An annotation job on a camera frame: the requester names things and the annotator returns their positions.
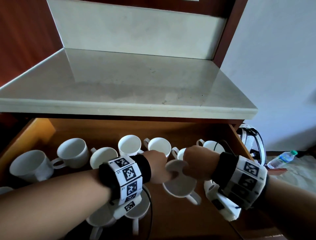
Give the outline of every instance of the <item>wrist tracker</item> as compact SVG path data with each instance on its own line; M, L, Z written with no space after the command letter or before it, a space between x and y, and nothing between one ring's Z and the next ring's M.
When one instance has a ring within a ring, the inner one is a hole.
M219 192L238 206L248 209L259 196L265 193L267 169L243 156L223 152L212 179L219 186Z
M150 178L150 165L143 155L121 156L99 166L101 183L111 189L111 201L119 199L119 205L138 197Z

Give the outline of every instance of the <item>white cup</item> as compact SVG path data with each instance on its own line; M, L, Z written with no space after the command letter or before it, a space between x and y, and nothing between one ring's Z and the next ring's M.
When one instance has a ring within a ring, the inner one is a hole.
M144 139L144 145L148 150L156 150L158 152L164 153L166 157L169 157L169 154L171 152L170 143L168 142L168 140L162 137L155 137L152 140L146 138Z
M90 240L98 240L104 227L110 227L115 224L116 219L109 210L109 203L104 204L97 211L92 213L86 221L93 226L90 234Z
M219 154L221 154L222 152L225 152L225 149L223 148L223 146L221 144L215 142L215 141L206 141L205 142L202 139L199 139L199 140L197 140L197 145L198 146L199 146L199 143L202 143L203 147L205 147L205 148L207 148L209 150L212 150L214 152L217 152Z
M118 153L114 148L100 148L100 149L91 149L92 156L90 158L90 166L92 169L99 168L102 163L107 163L109 160L118 157Z
M167 193L176 198L187 198L194 205L201 204L201 197L194 191L197 181L189 176L183 174L182 169L188 165L183 160L171 160L166 164L166 170L171 172L178 172L178 176L168 182L164 182L163 188Z
M119 140L118 151L120 156L134 156L137 153L144 152L140 150L141 146L142 141L140 141L139 137L135 135L126 135Z
M58 158L52 164L62 161L63 164L54 166L55 169L63 167L80 168L89 160L89 151L86 142L81 138L72 138L63 142L57 149Z
M143 185L143 187L149 193L148 188L145 185ZM138 221L147 214L149 206L150 206L150 202L149 202L146 192L143 190L140 195L142 197L142 201L140 202L140 204L138 204L136 207L130 210L127 214L125 214L127 218L133 219L133 235L138 235L138 232L139 232Z
M18 156L11 163L9 171L16 177L35 183L49 179L54 167L43 151L32 150Z
M171 153L175 159L183 160L183 155L184 155L185 150L186 148L182 148L181 150L179 150L178 148L174 147L171 149Z
M11 187L0 187L0 195L1 195L1 194L5 194L5 193L7 193L7 192L10 192L10 191L12 191L12 190L14 190L14 189L11 188Z

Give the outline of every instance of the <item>marble countertop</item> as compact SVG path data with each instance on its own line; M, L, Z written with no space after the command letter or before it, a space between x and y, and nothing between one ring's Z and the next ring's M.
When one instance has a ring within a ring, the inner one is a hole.
M252 119L209 60L62 49L0 88L1 112Z

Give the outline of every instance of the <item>plastic water bottle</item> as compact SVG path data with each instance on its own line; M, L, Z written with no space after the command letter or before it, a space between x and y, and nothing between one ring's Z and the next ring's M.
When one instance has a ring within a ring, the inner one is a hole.
M268 168L280 168L284 164L287 164L288 162L291 162L295 155L297 155L297 152L292 150L290 152L284 152L281 155L277 156L270 162L268 162Z

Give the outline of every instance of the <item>wooden drawer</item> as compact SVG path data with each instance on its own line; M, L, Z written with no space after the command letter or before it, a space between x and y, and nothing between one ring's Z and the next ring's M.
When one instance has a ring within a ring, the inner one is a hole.
M235 154L252 159L230 124L36 118L30 121L2 152L1 185L13 188L26 185L22 180L9 174L11 162L26 151L40 149L53 160L57 157L58 146L74 137L84 139L89 149L112 147L118 151L118 141L128 134L134 134L141 140L147 137L163 137L172 147L179 149L196 144L200 138L205 141L223 139ZM89 163L79 170L66 167L55 170L53 177L88 169L91 169ZM195 206L186 199L168 195L162 185L148 183L146 186L152 196L154 212L151 238L216 236L216 239L239 239L229 223L206 199L203 182L198 182L196 187L196 192L202 197L200 206ZM150 214L140 221L140 238L145 238L149 222Z

